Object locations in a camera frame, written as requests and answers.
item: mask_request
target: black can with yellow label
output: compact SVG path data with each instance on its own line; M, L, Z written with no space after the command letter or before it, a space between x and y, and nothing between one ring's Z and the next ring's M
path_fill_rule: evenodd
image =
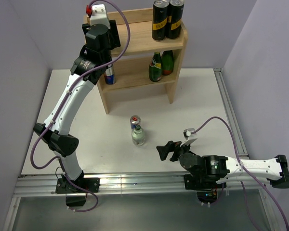
M181 32L181 19L184 8L184 0L170 0L168 6L168 20L165 35L169 39L178 38Z
M165 26L167 23L167 9L169 0L156 0L153 4L152 38L161 41L165 38Z

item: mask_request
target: green bottle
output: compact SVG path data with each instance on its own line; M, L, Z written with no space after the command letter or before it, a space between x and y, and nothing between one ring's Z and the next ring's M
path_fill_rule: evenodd
M164 51L162 55L163 75L170 75L173 71L173 53L172 51Z
M162 58L159 52L154 52L149 66L149 78L153 82L158 82L162 78Z

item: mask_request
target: table top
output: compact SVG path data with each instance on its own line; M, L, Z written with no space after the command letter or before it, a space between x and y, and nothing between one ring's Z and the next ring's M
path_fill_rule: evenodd
M69 70L53 70L39 112L43 123L51 113L67 83ZM98 88L87 95L72 123L70 134L79 139L76 150L85 173L146 173L184 171L178 162L161 161L157 145L183 141L183 130L198 128L208 118L227 121L220 91L212 69L181 69L173 104L169 104L163 85L120 90L107 94L110 113L105 114ZM146 143L136 147L131 140L130 117L138 115L146 133ZM235 157L230 135L219 120L208 123L198 134L191 151L198 155ZM30 164L30 151L37 135L33 133L23 166L23 175L53 174L58 161L43 170ZM44 165L54 156L40 142L34 160Z

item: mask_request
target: gray wall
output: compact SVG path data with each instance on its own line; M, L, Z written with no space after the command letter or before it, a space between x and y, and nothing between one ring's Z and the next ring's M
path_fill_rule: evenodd
M250 156L289 162L289 0L256 2L224 77ZM289 221L289 189L271 191Z
M49 69L7 0L0 0L0 230L26 155Z
M69 69L83 45L82 16L89 0L10 0L52 69ZM153 0L114 0L122 10ZM186 0L189 40L184 67L223 67L256 0ZM114 8L107 6L108 11Z

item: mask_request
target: can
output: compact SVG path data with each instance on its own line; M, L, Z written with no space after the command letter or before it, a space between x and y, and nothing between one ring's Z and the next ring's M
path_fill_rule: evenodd
M136 125L140 125L140 117L133 115L130 118L130 123L131 123L131 129L134 129L136 127Z
M165 38L167 8L169 0L155 0L153 4L152 38L161 41Z
M170 0L165 35L169 39L178 38L181 32L181 19L184 0Z
M105 78L106 84L114 84L116 82L115 72L114 72L114 68L112 64L108 65L104 73L104 78Z

